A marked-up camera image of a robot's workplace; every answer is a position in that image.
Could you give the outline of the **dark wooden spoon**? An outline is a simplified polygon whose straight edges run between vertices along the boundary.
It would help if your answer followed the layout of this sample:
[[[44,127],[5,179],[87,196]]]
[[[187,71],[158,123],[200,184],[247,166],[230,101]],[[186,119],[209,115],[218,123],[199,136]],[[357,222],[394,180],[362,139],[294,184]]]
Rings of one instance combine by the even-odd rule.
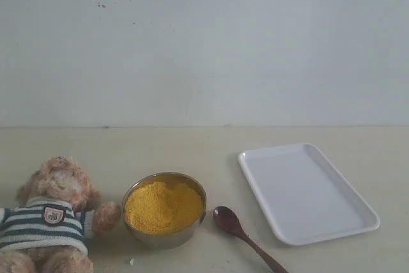
[[[288,273],[288,271],[278,261],[272,258],[268,253],[260,248],[260,246],[250,239],[250,237],[244,232],[238,217],[232,211],[232,209],[225,206],[215,207],[213,210],[213,220],[220,229],[242,239],[245,243],[251,246],[273,272]]]

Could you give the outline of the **steel bowl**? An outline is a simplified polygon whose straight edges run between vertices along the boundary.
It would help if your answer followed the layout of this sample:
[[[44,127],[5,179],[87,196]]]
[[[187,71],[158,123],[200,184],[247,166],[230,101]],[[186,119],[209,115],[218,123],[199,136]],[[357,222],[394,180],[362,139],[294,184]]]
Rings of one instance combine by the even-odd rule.
[[[136,188],[137,185],[142,184],[142,183],[150,183],[154,179],[158,180],[164,180],[166,182],[170,182],[171,180],[176,180],[180,179],[183,182],[191,185],[202,197],[204,201],[204,212],[200,216],[200,218],[191,224],[189,227],[178,231],[176,233],[171,233],[167,235],[150,235],[147,233],[143,233],[141,231],[138,231],[137,229],[134,229],[129,225],[129,223],[125,220],[125,202],[127,200],[127,197],[129,194],[133,191],[134,188]],[[142,242],[143,244],[154,247],[157,249],[170,249],[174,247],[178,247],[184,243],[186,243],[188,240],[190,240],[193,236],[195,231],[198,229],[198,227],[201,225],[203,222],[205,216],[206,216],[206,193],[205,190],[203,189],[203,186],[194,178],[191,176],[188,176],[183,173],[175,173],[175,172],[165,172],[165,173],[157,173],[153,174],[150,176],[147,176],[135,184],[133,184],[128,191],[125,193],[122,201],[122,216],[123,216],[123,221],[125,224],[126,229],[128,232],[138,241]]]

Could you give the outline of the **teddy bear striped sweater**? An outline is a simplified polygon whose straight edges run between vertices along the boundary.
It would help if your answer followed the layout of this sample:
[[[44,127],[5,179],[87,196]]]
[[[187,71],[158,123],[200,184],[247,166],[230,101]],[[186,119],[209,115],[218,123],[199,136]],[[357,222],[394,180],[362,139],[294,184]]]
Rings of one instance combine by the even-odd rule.
[[[93,272],[86,239],[111,231],[121,207],[104,203],[71,157],[51,157],[1,209],[1,272]]]

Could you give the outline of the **white rectangular tray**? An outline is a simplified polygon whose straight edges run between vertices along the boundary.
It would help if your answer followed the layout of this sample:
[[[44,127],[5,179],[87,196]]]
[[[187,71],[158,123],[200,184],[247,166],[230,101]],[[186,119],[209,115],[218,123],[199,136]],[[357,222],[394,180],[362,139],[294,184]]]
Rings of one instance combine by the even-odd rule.
[[[378,214],[313,144],[246,150],[238,163],[274,235],[288,246],[380,226]]]

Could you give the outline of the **yellow millet grains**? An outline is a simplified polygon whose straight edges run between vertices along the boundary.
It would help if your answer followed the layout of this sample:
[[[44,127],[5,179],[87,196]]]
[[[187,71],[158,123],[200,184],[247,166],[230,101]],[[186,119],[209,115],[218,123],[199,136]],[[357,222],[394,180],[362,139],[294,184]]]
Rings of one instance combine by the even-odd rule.
[[[180,179],[136,186],[125,202],[125,220],[138,231],[167,235],[196,222],[205,210],[201,195]]]

